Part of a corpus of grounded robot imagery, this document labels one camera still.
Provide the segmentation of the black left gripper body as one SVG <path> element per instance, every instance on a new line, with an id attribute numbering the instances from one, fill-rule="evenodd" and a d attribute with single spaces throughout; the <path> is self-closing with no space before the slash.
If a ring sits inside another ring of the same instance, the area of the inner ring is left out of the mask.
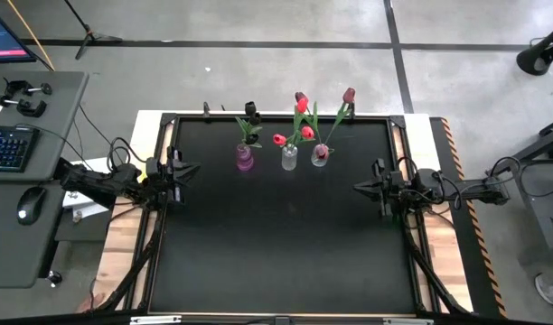
<path id="1" fill-rule="evenodd" d="M 179 162 L 179 157 L 179 151 L 173 146 L 168 146 L 165 163 L 161 163 L 155 158 L 149 158 L 146 161 L 145 187 L 150 195 L 166 194 L 172 203 L 181 204 L 183 202 L 181 185 L 174 175 L 175 164 Z"/>

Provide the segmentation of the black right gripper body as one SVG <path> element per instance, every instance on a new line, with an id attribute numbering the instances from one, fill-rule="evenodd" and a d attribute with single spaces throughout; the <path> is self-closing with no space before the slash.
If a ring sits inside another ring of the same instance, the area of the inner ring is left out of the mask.
<path id="1" fill-rule="evenodd" d="M 404 216 L 408 211 L 410 181 L 406 181 L 402 172 L 385 173 L 385 162 L 378 158 L 373 163 L 373 188 L 380 202 L 381 216 Z"/>

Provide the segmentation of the pink ribbed glass vase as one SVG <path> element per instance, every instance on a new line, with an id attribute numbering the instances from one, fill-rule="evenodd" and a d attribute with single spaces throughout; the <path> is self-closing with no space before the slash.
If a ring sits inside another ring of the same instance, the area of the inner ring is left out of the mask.
<path id="1" fill-rule="evenodd" d="M 249 171 L 254 166 L 252 150 L 245 144 L 239 144 L 236 149 L 236 164 L 242 172 Z"/>

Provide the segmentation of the tall clear diamond-cut vase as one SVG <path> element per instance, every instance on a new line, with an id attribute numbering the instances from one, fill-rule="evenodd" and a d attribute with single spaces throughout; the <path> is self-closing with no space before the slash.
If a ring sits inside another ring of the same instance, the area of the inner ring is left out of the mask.
<path id="1" fill-rule="evenodd" d="M 298 148 L 295 145 L 287 144 L 282 148 L 281 165 L 286 171 L 292 171 L 297 164 Z"/>

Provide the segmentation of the black panel orange striped edge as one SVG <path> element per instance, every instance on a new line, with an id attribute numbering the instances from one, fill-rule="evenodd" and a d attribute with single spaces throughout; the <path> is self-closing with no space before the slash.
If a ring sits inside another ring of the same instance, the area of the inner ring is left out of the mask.
<path id="1" fill-rule="evenodd" d="M 452 181 L 465 181 L 448 121 L 443 117 L 430 117 L 429 121 L 441 171 Z M 453 210 L 453 222 L 473 311 L 483 317 L 507 319 L 508 313 L 492 269 L 491 257 L 471 201 Z"/>

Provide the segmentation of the black computer mouse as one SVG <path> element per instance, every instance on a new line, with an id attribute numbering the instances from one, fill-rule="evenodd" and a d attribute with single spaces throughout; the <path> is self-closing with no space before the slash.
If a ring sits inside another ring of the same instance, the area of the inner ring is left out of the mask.
<path id="1" fill-rule="evenodd" d="M 41 215 L 46 189 L 31 187 L 18 200 L 16 216 L 20 225 L 29 226 L 35 223 Z"/>

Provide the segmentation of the grey metal table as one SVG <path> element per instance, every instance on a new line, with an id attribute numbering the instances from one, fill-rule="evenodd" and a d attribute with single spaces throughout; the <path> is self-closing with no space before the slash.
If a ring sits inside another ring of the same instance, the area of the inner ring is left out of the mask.
<path id="1" fill-rule="evenodd" d="M 535 219 L 534 234 L 540 241 L 520 257 L 523 265 L 553 259 L 553 132 L 510 158 L 502 158 L 488 171 L 510 172 L 529 214 Z"/>

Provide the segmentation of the black c-clamp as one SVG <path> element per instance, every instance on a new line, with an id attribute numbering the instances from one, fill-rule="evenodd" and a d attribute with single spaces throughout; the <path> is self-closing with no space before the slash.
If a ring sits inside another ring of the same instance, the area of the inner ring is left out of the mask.
<path id="1" fill-rule="evenodd" d="M 21 92 L 26 96 L 32 96 L 37 92 L 41 92 L 44 95 L 51 95 L 52 87 L 48 83 L 42 83 L 39 87 L 34 87 L 26 80 L 13 80 L 6 82 L 5 94 L 8 97 L 12 98 L 18 92 Z"/>
<path id="2" fill-rule="evenodd" d="M 19 99 L 15 101 L 6 95 L 2 95 L 0 96 L 0 106 L 2 107 L 15 106 L 16 110 L 22 116 L 40 117 L 44 113 L 47 107 L 47 103 L 41 100 L 38 104 L 33 105 L 31 102 L 24 99 Z"/>

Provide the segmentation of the black backlit keyboard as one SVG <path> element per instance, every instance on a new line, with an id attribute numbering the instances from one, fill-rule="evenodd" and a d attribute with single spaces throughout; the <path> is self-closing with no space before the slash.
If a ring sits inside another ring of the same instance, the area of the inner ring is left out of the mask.
<path id="1" fill-rule="evenodd" d="M 0 126 L 0 172 L 24 172 L 40 131 Z"/>

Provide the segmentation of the black tripod stand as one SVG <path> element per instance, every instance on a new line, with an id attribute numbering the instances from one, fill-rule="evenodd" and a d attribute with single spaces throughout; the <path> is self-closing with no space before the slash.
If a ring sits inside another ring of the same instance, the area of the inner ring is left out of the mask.
<path id="1" fill-rule="evenodd" d="M 108 43 L 119 44 L 123 41 L 122 38 L 112 35 L 106 35 L 98 32 L 94 32 L 91 27 L 83 21 L 78 12 L 75 10 L 70 0 L 63 0 L 63 2 L 69 7 L 72 14 L 75 16 L 83 30 L 85 31 L 85 36 L 80 43 L 80 47 L 75 55 L 75 60 L 80 60 L 86 49 L 91 45 L 94 45 L 100 41 L 106 41 Z"/>

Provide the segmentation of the person's shoe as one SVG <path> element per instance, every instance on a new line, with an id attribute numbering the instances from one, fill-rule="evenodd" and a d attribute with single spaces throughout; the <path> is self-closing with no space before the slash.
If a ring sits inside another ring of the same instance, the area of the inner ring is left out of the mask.
<path id="1" fill-rule="evenodd" d="M 547 274 L 537 274 L 534 278 L 534 285 L 539 296 L 553 306 L 553 278 Z"/>

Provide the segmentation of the black cylindrical stand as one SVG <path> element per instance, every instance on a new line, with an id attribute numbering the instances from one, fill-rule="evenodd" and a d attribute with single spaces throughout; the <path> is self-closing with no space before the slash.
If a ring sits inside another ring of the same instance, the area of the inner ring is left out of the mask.
<path id="1" fill-rule="evenodd" d="M 521 51 L 516 62 L 518 67 L 534 76 L 546 74 L 553 62 L 553 31 L 539 42 L 531 44 L 528 49 Z"/>

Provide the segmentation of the black framed computer monitor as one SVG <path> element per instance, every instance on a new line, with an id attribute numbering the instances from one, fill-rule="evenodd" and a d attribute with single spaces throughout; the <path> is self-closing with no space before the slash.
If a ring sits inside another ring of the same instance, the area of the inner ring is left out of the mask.
<path id="1" fill-rule="evenodd" d="M 33 53 L 0 18 L 0 63 L 35 62 Z"/>

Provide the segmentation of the black metal table frame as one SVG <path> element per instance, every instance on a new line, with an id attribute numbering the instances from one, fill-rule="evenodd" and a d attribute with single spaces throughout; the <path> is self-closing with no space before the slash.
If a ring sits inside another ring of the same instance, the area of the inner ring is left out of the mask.
<path id="1" fill-rule="evenodd" d="M 132 134 L 132 146 L 140 153 L 153 153 L 160 159 L 165 157 L 165 148 L 182 140 L 182 127 L 189 122 L 207 126 L 222 123 L 235 124 L 235 112 L 213 111 L 199 115 L 191 111 L 148 111 L 141 110 L 136 117 Z M 445 138 L 445 148 L 438 148 L 436 133 L 431 128 L 431 120 L 426 115 L 379 115 L 364 113 L 345 122 L 347 127 L 373 125 L 378 134 L 372 138 L 374 144 L 386 147 L 393 160 L 408 154 L 409 139 L 416 136 L 422 143 L 413 148 L 419 154 L 419 163 L 436 163 L 439 154 L 454 154 L 455 142 L 451 135 Z M 109 296 L 123 280 L 135 255 L 147 245 L 155 229 L 154 213 L 145 214 L 134 209 L 124 199 L 117 200 L 112 213 L 113 222 L 108 226 L 106 243 L 92 294 Z M 424 225 L 416 230 L 414 238 L 423 244 L 427 258 L 432 262 L 436 273 L 445 288 L 468 311 L 473 309 L 469 284 L 463 269 L 463 258 L 458 238 L 453 228 L 453 214 L 448 207 L 437 207 L 435 214 L 425 214 L 423 218 L 412 218 L 415 225 Z"/>

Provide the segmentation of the silver metal bracket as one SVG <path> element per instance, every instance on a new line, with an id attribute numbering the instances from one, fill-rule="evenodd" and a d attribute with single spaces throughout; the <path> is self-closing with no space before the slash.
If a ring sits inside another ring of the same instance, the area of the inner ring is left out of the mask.
<path id="1" fill-rule="evenodd" d="M 382 325 L 435 325 L 433 320 L 418 318 L 383 318 Z"/>
<path id="2" fill-rule="evenodd" d="M 129 325 L 167 325 L 181 323 L 183 317 L 180 315 L 164 316 L 138 316 L 131 317 Z"/>

